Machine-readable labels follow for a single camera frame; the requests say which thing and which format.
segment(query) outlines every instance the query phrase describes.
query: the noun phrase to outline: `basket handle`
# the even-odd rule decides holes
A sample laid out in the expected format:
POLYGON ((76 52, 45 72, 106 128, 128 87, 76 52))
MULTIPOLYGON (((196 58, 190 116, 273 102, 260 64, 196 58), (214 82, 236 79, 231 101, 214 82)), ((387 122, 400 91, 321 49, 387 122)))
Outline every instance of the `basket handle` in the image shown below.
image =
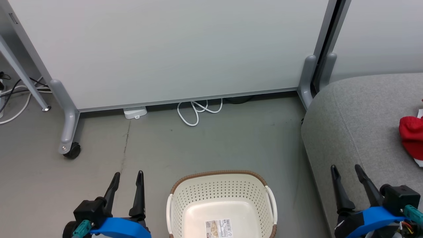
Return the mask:
POLYGON ((276 200, 273 195, 272 190, 269 188, 269 186, 265 186, 267 194, 270 197, 270 202, 272 203, 272 213, 273 213, 273 224, 276 225, 277 223, 277 207, 276 207, 276 200))
POLYGON ((172 234, 172 227, 170 226, 170 204, 172 203, 172 196, 173 194, 169 195, 168 202, 166 204, 166 223, 168 225, 169 234, 172 234))

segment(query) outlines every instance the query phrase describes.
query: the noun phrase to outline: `floor crack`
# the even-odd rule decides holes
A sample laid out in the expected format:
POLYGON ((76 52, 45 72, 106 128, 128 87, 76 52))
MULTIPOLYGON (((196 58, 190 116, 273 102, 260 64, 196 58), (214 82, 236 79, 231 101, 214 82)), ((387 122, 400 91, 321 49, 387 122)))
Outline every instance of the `floor crack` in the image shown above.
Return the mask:
POLYGON ((125 161, 126 161, 126 147, 128 146, 128 139, 129 139, 129 130, 131 129, 131 121, 129 121, 129 126, 128 126, 128 132, 126 133, 126 142, 125 142, 125 149, 124 149, 124 157, 122 159, 122 163, 121 163, 121 170, 119 171, 122 175, 122 172, 124 170, 125 167, 125 161))

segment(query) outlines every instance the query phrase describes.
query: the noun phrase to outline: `gray sofa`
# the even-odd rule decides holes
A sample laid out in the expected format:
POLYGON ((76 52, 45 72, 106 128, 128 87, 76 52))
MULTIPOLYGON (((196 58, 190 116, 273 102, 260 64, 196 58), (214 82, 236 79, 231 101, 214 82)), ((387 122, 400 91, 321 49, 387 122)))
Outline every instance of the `gray sofa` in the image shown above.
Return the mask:
POLYGON ((423 108, 423 74, 373 75, 331 83, 313 99, 301 128, 330 232, 336 202, 330 166, 335 164, 356 208, 369 207, 354 165, 376 187, 407 185, 423 195, 423 169, 407 154, 399 120, 423 108))

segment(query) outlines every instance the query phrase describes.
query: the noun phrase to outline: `teal connector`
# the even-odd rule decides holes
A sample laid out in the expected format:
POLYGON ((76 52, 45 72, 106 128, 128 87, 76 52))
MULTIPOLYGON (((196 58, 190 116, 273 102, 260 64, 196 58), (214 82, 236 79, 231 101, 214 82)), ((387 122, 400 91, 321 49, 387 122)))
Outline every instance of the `teal connector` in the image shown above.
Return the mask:
POLYGON ((91 222, 89 220, 83 220, 72 235, 74 238, 83 238, 90 230, 91 222))
POLYGON ((404 208, 404 215, 410 220, 423 225, 423 213, 411 205, 406 205, 404 208))

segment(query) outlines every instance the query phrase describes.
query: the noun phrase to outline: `concrete floor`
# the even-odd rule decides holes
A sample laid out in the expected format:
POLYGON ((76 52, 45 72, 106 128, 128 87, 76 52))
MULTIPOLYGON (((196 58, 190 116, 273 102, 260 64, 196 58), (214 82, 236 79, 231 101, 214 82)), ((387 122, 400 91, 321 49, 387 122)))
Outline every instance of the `concrete floor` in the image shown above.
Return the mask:
MULTIPOLYGON (((174 109, 149 108, 139 120, 125 119, 120 110, 83 114, 76 135, 82 152, 73 161, 57 152, 63 112, 52 95, 43 95, 52 105, 46 113, 31 99, 22 115, 0 125, 2 237, 61 237, 72 211, 103 196, 115 172, 121 182, 113 214, 128 216, 140 169, 153 238, 168 237, 166 200, 179 178, 224 169, 252 170, 268 182, 277 200, 277 237, 329 237, 300 138, 305 110, 288 95, 224 104, 218 114, 201 113, 196 127, 174 109)), ((25 99, 13 97, 0 121, 25 99)), ((181 112, 193 119, 192 109, 181 112)))

